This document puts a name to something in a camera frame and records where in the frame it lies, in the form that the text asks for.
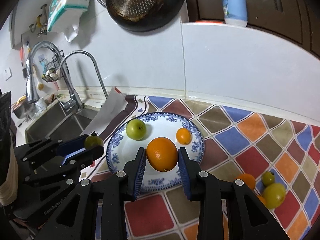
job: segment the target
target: bottle label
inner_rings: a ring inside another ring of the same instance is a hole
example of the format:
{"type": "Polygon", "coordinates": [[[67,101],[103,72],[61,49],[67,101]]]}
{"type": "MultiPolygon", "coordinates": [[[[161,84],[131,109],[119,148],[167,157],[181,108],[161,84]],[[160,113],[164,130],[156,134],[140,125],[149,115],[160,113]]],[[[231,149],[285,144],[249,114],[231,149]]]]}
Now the bottle label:
{"type": "Polygon", "coordinates": [[[247,21],[247,6],[245,0],[222,0],[225,18],[247,21]]]}

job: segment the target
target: bolt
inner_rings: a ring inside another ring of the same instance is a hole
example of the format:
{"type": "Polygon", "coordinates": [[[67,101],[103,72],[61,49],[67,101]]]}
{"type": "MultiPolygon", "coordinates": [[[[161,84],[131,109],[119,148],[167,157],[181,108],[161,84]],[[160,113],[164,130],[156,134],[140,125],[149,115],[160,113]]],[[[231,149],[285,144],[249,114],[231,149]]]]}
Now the bolt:
{"type": "Polygon", "coordinates": [[[206,171],[200,171],[199,176],[205,178],[208,177],[208,173],[206,171]]]}
{"type": "Polygon", "coordinates": [[[125,172],[124,172],[124,171],[118,171],[118,172],[117,172],[117,176],[118,176],[119,178],[124,177],[124,176],[125,176],[125,172]]]}
{"type": "Polygon", "coordinates": [[[81,180],[81,182],[80,182],[80,184],[81,184],[82,186],[87,186],[89,183],[90,183],[90,180],[88,180],[88,179],[83,179],[83,180],[81,180]]]}
{"type": "Polygon", "coordinates": [[[73,183],[73,180],[72,179],[67,179],[67,184],[68,185],[71,185],[73,183]]]}
{"type": "Polygon", "coordinates": [[[241,180],[241,179],[236,179],[235,183],[238,185],[238,186],[243,186],[244,182],[241,180]]]}

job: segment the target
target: sink basin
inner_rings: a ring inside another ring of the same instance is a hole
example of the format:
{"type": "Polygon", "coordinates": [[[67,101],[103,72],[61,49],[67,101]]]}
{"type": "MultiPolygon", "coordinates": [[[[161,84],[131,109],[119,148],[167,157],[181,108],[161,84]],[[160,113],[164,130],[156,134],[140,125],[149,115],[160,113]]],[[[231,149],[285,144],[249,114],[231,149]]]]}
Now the sink basin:
{"type": "MultiPolygon", "coordinates": [[[[65,112],[60,104],[56,103],[26,130],[26,140],[28,143],[45,137],[50,137],[52,141],[71,140],[83,132],[97,113],[87,108],[78,113],[65,112]]],[[[36,172],[59,167],[63,160],[64,157],[56,156],[36,169],[36,172]]]]}

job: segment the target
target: orange fruit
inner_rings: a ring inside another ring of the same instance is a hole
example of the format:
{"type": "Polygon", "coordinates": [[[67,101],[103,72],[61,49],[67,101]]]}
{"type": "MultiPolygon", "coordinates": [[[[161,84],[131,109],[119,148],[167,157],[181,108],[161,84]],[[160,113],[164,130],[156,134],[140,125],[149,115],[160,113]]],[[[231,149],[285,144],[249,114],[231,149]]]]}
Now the orange fruit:
{"type": "Polygon", "coordinates": [[[190,131],[186,128],[178,129],[178,131],[176,133],[176,138],[177,138],[177,141],[179,143],[181,143],[182,145],[189,144],[192,139],[190,131]]]}
{"type": "Polygon", "coordinates": [[[146,154],[150,165],[157,171],[171,171],[178,162],[176,146],[165,137],[158,137],[149,142],[146,154]]]}
{"type": "Polygon", "coordinates": [[[267,201],[265,200],[265,198],[263,196],[257,196],[258,199],[260,199],[260,201],[266,206],[267,205],[267,201]]]}
{"type": "Polygon", "coordinates": [[[251,190],[254,190],[256,186],[256,179],[249,173],[241,174],[235,179],[241,179],[251,190]]]}

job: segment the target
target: plate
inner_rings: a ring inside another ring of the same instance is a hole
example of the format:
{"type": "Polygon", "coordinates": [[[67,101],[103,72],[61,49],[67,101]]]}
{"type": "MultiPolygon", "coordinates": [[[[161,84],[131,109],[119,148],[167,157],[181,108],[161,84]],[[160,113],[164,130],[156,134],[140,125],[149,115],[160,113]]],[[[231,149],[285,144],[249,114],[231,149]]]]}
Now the plate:
{"type": "MultiPolygon", "coordinates": [[[[157,137],[167,137],[174,142],[177,149],[185,147],[189,158],[201,162],[204,154],[204,140],[198,128],[185,117],[165,112],[143,114],[137,117],[142,120],[147,127],[147,134],[140,141],[130,139],[123,124],[111,137],[107,152],[107,164],[112,173],[121,171],[126,162],[134,160],[139,147],[147,148],[150,141],[157,137]],[[179,128],[186,128],[192,134],[191,143],[182,145],[176,139],[176,132],[179,128]]],[[[144,171],[141,191],[154,191],[167,189],[181,183],[178,165],[167,172],[156,171],[147,160],[144,171]]]]}

